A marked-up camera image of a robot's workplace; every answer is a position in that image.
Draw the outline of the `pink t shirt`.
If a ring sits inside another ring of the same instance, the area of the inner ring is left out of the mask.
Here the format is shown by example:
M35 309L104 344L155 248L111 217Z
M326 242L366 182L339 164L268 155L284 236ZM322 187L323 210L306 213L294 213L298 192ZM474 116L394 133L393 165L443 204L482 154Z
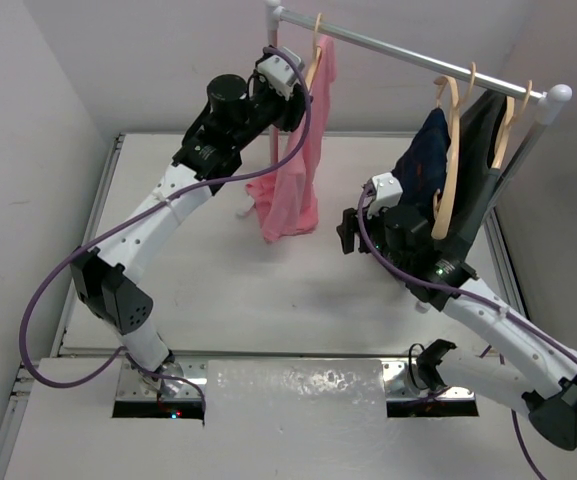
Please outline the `pink t shirt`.
M337 62L332 38L320 36L317 49L318 66L308 81L312 119L304 145L285 166L246 184L246 192L254 201L262 237L268 243L285 236L310 233L319 222L314 180L322 157Z

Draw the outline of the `beige plastic hanger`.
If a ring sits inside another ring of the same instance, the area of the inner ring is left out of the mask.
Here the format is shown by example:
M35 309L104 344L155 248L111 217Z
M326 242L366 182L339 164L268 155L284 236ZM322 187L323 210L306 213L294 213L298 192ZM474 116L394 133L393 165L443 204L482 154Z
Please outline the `beige plastic hanger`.
M314 22L311 61L305 76L306 87L309 92L312 91L312 85L317 74L322 56L322 49L319 45L319 29L322 23L322 17L323 14L319 12Z

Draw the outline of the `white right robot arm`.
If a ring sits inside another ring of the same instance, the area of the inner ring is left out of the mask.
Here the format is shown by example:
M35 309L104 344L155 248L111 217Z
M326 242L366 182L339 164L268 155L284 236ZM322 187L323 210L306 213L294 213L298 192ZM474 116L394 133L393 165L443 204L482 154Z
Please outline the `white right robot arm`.
M460 253L430 237L416 208L398 205L376 215L348 208L336 228L343 253L371 254L421 303L467 327L506 360L466 354L437 339L416 357L417 390L470 388L528 419L556 447L577 448L577 352L554 340L501 300Z

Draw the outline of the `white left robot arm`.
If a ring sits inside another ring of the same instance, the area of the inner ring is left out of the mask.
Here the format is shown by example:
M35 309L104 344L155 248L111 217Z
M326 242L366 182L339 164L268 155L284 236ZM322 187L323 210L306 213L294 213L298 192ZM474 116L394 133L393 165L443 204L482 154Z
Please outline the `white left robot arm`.
M174 356L150 314L152 298L139 287L150 262L169 237L232 177L241 152L267 127L293 131L309 101L307 80L276 82L259 72L244 79L222 74L207 88L207 102L184 134L180 149L122 232L71 264L82 303L115 332L132 361L155 374L171 371Z

